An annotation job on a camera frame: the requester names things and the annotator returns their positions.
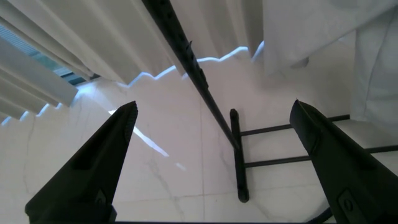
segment black metal bar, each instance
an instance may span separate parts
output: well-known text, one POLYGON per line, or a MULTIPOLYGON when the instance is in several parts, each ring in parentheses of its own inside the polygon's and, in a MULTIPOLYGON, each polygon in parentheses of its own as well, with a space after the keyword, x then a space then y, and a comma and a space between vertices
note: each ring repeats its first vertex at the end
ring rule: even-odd
POLYGON ((242 148, 242 137, 240 135, 241 128, 239 127, 239 114, 235 109, 229 112, 231 118, 231 130, 236 142, 239 144, 239 149, 234 150, 235 171, 236 171, 236 186, 238 188, 238 198, 241 202, 246 203, 249 200, 248 181, 246 179, 246 170, 244 167, 244 156, 242 148))
MULTIPOLYGON (((340 116, 334 116, 329 118, 331 122, 334 121, 344 121, 349 119, 349 114, 346 115, 340 115, 340 116)), ((284 124, 280 126, 274 126, 274 127, 269 127, 269 128, 260 128, 260 129, 255 129, 255 130, 250 130, 250 131, 242 131, 241 136, 248 136, 252 134, 260 134, 260 133, 267 133, 271 131, 280 131, 280 130, 285 130, 285 129, 290 129, 292 126, 290 124, 284 124)))
POLYGON ((205 74, 199 67, 197 59, 192 52, 191 43, 187 40, 185 33, 178 21, 173 7, 169 0, 142 0, 149 14, 157 24, 163 36, 169 43, 170 47, 177 56, 182 67, 187 72, 192 80, 194 86, 198 90, 200 96, 205 101, 207 107, 213 114, 217 123, 223 130, 225 136, 234 147, 234 150, 239 149, 239 144, 236 142, 232 132, 225 121, 223 115, 218 109, 211 93, 208 90, 205 74))
MULTIPOLYGON (((380 153, 380 152, 394 152, 398 151, 398 145, 396 146, 382 146, 382 147, 374 147, 367 149, 369 153, 380 153)), ((297 157, 290 157, 290 158, 283 158, 283 159, 273 159, 269 161, 257 161, 257 162, 247 162, 244 164, 245 168, 252 168, 252 167, 260 167, 260 166, 270 166, 270 165, 277 165, 277 164, 286 164, 291 162, 303 162, 303 161, 310 161, 311 158, 309 156, 297 156, 297 157)))

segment white tile floor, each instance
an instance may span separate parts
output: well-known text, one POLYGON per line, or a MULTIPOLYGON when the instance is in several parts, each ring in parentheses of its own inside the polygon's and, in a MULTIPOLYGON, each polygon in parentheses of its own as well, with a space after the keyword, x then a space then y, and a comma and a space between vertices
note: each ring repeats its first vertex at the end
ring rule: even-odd
MULTIPOLYGON (((236 108, 241 129, 287 124, 296 98, 327 116, 349 113, 353 49, 335 43, 310 57, 307 68, 262 75, 261 58, 240 52, 203 62, 210 91, 229 122, 236 108)), ((25 203, 110 116, 137 101, 133 134, 114 206, 117 220, 186 222, 303 222, 327 208, 310 162, 248 169, 251 199, 236 193, 233 150, 190 80, 175 70, 132 86, 107 80, 82 85, 74 104, 0 126, 0 220, 27 223, 25 203)), ((368 123, 338 123, 364 147, 397 141, 368 123)), ((293 130, 243 139, 247 162, 306 155, 293 130)), ((398 152, 376 157, 398 173, 398 152)))

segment white fabric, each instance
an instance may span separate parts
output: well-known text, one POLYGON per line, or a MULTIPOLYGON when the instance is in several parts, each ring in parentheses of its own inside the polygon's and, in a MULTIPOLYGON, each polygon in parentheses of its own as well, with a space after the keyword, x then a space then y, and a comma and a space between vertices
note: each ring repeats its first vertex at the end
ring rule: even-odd
POLYGON ((264 0, 266 75, 308 57, 395 3, 395 0, 264 0))
POLYGON ((76 93, 74 86, 0 39, 1 114, 19 119, 25 110, 39 113, 46 103, 69 106, 76 93))
POLYGON ((356 31, 351 117, 398 137, 398 9, 356 31))
MULTIPOLYGON (((0 22, 80 73, 92 71, 123 83, 141 72, 157 75, 172 65, 184 73, 141 1, 0 2, 4 19, 0 22)), ((172 4, 197 58, 220 58, 241 45, 254 54, 262 41, 261 0, 173 0, 172 4)))

